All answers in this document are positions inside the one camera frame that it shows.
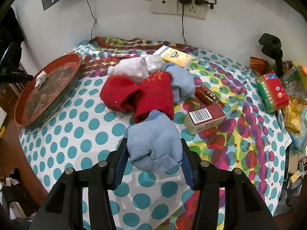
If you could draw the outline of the white sock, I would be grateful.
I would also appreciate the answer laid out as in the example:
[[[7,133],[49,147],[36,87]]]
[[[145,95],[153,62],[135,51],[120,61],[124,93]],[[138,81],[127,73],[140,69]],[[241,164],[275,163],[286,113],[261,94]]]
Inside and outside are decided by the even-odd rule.
[[[117,65],[108,68],[108,76],[121,75],[135,83],[141,83],[149,77],[145,58],[122,59]]]
[[[40,89],[48,79],[48,75],[45,71],[41,71],[36,78],[35,89]]]

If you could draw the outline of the light blue sock front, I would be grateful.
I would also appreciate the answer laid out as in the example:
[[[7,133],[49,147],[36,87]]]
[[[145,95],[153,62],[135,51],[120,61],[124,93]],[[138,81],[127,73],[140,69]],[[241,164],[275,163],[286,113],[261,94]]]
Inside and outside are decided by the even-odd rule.
[[[132,165],[145,172],[166,172],[182,165],[178,129],[169,117],[153,110],[141,123],[129,126],[124,137]]]

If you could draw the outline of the light blue sock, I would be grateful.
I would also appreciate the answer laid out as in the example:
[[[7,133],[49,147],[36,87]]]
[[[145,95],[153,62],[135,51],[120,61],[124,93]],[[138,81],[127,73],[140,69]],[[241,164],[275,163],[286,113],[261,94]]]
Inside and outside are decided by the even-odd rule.
[[[172,62],[167,63],[165,71],[171,75],[171,87],[174,104],[195,98],[194,77],[186,69]]]
[[[182,165],[178,129],[169,117],[153,110],[141,123],[129,126],[124,137],[132,165],[145,172],[166,172]]]

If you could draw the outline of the red candy wrapper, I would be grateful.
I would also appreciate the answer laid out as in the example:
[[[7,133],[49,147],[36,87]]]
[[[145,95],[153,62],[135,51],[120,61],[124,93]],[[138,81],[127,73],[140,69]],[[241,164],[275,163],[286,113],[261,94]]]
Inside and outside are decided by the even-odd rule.
[[[218,104],[221,108],[225,107],[224,103],[218,98],[218,96],[208,89],[206,85],[196,87],[195,96],[206,105]]]

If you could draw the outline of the red sock with gold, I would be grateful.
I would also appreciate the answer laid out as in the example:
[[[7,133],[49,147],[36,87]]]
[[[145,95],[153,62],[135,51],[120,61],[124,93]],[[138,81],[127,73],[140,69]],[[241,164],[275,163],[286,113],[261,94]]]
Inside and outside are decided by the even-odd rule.
[[[174,119],[172,76],[165,71],[156,71],[141,82],[140,92],[135,96],[134,122],[143,122],[153,110],[165,113]]]

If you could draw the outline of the light blue sock back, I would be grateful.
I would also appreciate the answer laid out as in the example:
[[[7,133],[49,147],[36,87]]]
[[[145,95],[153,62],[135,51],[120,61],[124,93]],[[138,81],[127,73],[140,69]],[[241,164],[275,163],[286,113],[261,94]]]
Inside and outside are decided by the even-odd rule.
[[[171,75],[171,87],[174,104],[195,98],[194,77],[186,69],[172,62],[167,63],[165,71]]]

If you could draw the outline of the white sock back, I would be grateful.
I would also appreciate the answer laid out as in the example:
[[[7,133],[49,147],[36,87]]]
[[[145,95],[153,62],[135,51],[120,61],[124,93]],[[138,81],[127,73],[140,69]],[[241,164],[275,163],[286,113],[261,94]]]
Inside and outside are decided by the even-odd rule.
[[[108,76],[121,75],[135,83],[141,83],[149,77],[145,58],[122,59],[117,65],[108,68]]]

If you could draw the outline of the dark hanging clothes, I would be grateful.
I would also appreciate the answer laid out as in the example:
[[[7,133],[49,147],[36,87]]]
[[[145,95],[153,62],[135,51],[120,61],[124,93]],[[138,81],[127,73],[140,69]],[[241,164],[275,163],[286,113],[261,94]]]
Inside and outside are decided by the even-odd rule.
[[[15,16],[15,12],[10,7],[1,21],[1,56],[11,43],[21,45],[24,41],[23,32]]]

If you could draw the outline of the red round tray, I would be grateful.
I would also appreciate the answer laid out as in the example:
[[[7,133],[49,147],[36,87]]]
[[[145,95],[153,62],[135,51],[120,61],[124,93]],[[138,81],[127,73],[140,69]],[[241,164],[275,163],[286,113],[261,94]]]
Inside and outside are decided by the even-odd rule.
[[[69,53],[53,60],[41,72],[47,74],[41,88],[30,81],[15,107],[14,120],[19,128],[33,129],[45,123],[70,96],[81,77],[82,55]]]

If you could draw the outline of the polka dot tablecloth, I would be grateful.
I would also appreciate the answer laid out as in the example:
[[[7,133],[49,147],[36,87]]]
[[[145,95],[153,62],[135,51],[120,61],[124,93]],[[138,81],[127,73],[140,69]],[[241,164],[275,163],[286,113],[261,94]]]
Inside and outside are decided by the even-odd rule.
[[[123,180],[109,192],[116,228],[190,229],[199,193],[189,188],[181,168],[184,140],[217,168],[241,169],[275,213],[291,140],[281,111],[266,111],[253,69],[170,43],[192,56],[188,70],[171,66],[150,75],[133,112],[106,106],[103,88],[123,104],[137,93],[137,85],[122,77],[111,84],[108,68],[161,46],[162,41],[97,37],[73,48],[82,56],[81,79],[50,119],[19,132],[39,181],[51,190],[66,169],[93,167],[127,138]]]

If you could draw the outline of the green red medicine box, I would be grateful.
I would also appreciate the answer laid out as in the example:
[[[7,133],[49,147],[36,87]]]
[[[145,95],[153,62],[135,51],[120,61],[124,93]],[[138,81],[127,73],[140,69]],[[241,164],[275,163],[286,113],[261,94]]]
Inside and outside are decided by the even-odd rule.
[[[274,71],[258,77],[256,81],[266,113],[273,113],[289,105],[288,94]]]

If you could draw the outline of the yellow snack packet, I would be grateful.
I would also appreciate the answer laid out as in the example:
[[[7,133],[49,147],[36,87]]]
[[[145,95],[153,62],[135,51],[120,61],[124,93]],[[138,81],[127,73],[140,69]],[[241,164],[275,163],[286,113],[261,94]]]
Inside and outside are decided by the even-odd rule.
[[[300,113],[304,109],[304,103],[299,97],[289,95],[289,104],[283,109],[284,123],[287,131],[297,136],[301,134]]]

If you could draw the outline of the yellow medicine box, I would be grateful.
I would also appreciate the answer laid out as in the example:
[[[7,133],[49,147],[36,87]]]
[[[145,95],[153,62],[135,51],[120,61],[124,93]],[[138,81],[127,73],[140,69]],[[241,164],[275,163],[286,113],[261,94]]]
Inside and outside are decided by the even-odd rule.
[[[172,62],[174,64],[188,69],[192,62],[192,56],[179,51],[177,49],[171,48],[169,46],[162,46],[153,55],[160,56],[165,62]]]

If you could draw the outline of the black phone holder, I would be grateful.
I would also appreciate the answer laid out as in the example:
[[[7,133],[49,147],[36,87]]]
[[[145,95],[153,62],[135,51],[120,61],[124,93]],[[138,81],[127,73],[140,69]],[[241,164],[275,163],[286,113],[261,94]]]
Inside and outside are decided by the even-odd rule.
[[[278,77],[281,77],[284,72],[282,66],[283,51],[280,39],[272,34],[264,33],[259,39],[259,44],[262,45],[262,53],[275,61],[276,74]]]

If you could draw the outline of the black plug right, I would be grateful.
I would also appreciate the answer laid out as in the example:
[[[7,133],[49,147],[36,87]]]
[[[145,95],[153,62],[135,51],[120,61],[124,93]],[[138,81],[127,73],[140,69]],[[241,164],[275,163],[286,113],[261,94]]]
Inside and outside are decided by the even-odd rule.
[[[210,6],[210,9],[214,9],[214,5],[217,3],[216,0],[214,0],[214,2],[209,2],[209,1],[206,1],[206,0],[195,0],[195,4],[196,5],[209,5]]]

